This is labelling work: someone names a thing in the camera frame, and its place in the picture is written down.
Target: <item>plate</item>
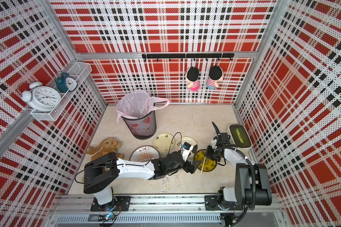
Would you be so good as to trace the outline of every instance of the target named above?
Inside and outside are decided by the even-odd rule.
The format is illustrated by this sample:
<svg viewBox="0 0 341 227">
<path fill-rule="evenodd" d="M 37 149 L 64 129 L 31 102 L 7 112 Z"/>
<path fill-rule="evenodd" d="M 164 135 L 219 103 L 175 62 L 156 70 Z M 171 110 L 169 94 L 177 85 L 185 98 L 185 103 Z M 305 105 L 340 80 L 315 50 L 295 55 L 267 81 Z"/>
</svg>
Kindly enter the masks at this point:
<svg viewBox="0 0 341 227">
<path fill-rule="evenodd" d="M 136 149 L 130 156 L 132 162 L 148 162 L 151 159 L 160 158 L 157 149 L 152 146 L 142 146 Z"/>
<path fill-rule="evenodd" d="M 197 150 L 197 142 L 191 137 L 182 137 L 182 145 L 184 144 L 184 142 L 187 142 L 192 146 L 195 146 L 196 147 L 195 150 Z M 179 151 L 181 149 L 181 139 L 177 140 L 176 145 L 177 151 Z"/>
<path fill-rule="evenodd" d="M 199 160 L 202 161 L 200 166 L 198 167 L 199 170 L 201 170 L 203 165 L 203 159 L 205 158 L 205 152 L 206 150 L 199 150 L 195 153 L 195 156 L 193 157 L 193 160 Z M 203 166 L 203 172 L 211 172 L 216 168 L 216 161 L 212 161 L 208 158 L 205 160 L 205 165 Z"/>
<path fill-rule="evenodd" d="M 171 146 L 170 149 L 174 147 L 174 139 L 172 140 L 173 136 L 169 133 L 161 133 L 157 135 L 153 140 L 153 146 L 159 152 L 168 152 L 169 145 Z"/>
</svg>

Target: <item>white plate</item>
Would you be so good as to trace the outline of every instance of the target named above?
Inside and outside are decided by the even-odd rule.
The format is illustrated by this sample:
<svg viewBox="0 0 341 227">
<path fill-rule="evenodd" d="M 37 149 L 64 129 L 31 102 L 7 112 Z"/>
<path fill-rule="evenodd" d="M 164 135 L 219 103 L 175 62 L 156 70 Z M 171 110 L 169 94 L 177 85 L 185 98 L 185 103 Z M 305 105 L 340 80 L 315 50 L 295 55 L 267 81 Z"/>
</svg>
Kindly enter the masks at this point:
<svg viewBox="0 0 341 227">
<path fill-rule="evenodd" d="M 148 162 L 152 159 L 160 158 L 159 152 L 157 149 L 152 146 L 143 146 L 136 149 L 130 156 L 130 160 L 132 162 Z"/>
<path fill-rule="evenodd" d="M 192 146 L 197 145 L 197 142 L 194 139 L 192 139 L 191 137 L 182 137 L 182 144 L 181 144 L 181 139 L 177 140 L 177 142 L 176 142 L 177 151 L 179 151 L 181 149 L 181 146 L 184 144 L 184 142 L 187 142 L 187 143 L 191 144 Z"/>
<path fill-rule="evenodd" d="M 170 149 L 174 147 L 175 140 L 172 141 L 172 138 L 173 136 L 169 133 L 161 133 L 154 138 L 153 146 L 159 152 L 168 152 L 169 146 L 171 146 Z"/>
</svg>

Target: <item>white alarm clock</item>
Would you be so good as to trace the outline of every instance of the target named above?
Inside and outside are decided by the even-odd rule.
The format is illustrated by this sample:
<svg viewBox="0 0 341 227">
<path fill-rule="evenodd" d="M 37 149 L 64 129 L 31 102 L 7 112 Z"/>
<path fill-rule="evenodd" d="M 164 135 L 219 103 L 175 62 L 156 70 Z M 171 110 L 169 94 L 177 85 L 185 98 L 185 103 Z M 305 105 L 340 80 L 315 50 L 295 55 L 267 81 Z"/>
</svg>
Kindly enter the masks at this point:
<svg viewBox="0 0 341 227">
<path fill-rule="evenodd" d="M 43 86 L 41 82 L 31 83 L 29 89 L 21 93 L 21 100 L 35 110 L 51 111 L 61 100 L 60 94 L 55 89 Z"/>
</svg>

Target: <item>perforated wall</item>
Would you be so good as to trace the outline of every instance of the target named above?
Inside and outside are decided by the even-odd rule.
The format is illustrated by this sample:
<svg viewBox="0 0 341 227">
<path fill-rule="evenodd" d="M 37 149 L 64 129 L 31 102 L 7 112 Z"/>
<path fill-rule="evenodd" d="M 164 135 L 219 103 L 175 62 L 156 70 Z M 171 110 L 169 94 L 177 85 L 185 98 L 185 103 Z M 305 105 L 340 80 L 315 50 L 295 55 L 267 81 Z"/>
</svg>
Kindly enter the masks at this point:
<svg viewBox="0 0 341 227">
<path fill-rule="evenodd" d="M 168 98 L 172 102 L 233 103 L 250 66 L 251 58 L 217 59 L 90 59 L 91 75 L 108 103 L 117 103 L 127 93 L 137 89 L 151 96 Z M 184 72 L 190 66 L 200 70 L 200 88 L 187 88 Z M 220 87 L 206 87 L 209 70 L 219 65 L 224 71 Z"/>
<path fill-rule="evenodd" d="M 276 3 L 50 2 L 80 53 L 255 51 Z"/>
<path fill-rule="evenodd" d="M 47 84 L 71 60 L 38 1 L 0 1 L 0 135 L 27 106 L 17 86 Z"/>
<path fill-rule="evenodd" d="M 341 1 L 289 1 L 239 106 L 295 226 L 341 226 Z"/>
<path fill-rule="evenodd" d="M 104 107 L 84 82 L 55 122 L 34 120 L 0 158 L 0 226 L 41 226 L 66 193 Z"/>
</svg>

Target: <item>blue object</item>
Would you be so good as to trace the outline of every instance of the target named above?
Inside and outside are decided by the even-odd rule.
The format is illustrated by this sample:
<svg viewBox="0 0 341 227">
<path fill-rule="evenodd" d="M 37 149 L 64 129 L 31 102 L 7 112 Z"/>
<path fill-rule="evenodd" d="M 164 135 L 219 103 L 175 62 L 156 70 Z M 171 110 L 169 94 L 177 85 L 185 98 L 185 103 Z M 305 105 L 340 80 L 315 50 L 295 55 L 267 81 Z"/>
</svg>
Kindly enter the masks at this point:
<svg viewBox="0 0 341 227">
<path fill-rule="evenodd" d="M 206 86 L 207 86 L 208 89 L 211 89 L 211 90 L 216 89 L 216 87 L 211 86 L 211 85 L 209 85 L 209 84 L 206 84 Z"/>
<path fill-rule="evenodd" d="M 68 91 L 68 87 L 67 87 L 67 83 L 66 83 L 66 80 L 68 78 L 73 79 L 72 77 L 69 76 L 68 73 L 61 73 L 61 76 L 55 80 L 58 90 L 62 93 L 66 93 Z"/>
</svg>

